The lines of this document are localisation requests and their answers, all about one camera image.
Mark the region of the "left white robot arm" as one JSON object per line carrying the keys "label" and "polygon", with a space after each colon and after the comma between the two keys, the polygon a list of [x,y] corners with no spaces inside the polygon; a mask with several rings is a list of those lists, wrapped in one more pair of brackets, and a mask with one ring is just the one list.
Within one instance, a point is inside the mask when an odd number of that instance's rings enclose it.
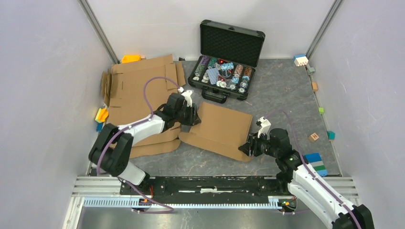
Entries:
{"label": "left white robot arm", "polygon": [[132,183],[131,187],[138,194],[147,193],[148,174],[129,161],[131,149],[138,142],[171,129],[175,123],[188,126],[201,123],[192,94],[191,90],[172,93],[156,111],[133,123],[104,125],[89,152],[89,161],[96,164],[98,170]]}

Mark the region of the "brown cardboard box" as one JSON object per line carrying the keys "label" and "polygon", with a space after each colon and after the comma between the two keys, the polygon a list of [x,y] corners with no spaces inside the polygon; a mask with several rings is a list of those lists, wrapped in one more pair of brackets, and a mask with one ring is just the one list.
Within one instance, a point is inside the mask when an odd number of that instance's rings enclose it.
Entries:
{"label": "brown cardboard box", "polygon": [[252,115],[203,102],[198,116],[200,124],[179,133],[182,142],[237,161],[252,160],[239,150],[250,133]]}

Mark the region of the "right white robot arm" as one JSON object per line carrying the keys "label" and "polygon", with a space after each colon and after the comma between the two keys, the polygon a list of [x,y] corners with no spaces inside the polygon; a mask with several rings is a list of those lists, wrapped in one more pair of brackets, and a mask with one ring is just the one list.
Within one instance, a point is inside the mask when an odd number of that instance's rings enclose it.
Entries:
{"label": "right white robot arm", "polygon": [[271,156],[280,169],[276,189],[300,199],[329,229],[373,229],[371,211],[353,204],[329,185],[303,156],[293,149],[288,132],[275,128],[269,134],[250,134],[239,146],[247,156]]}

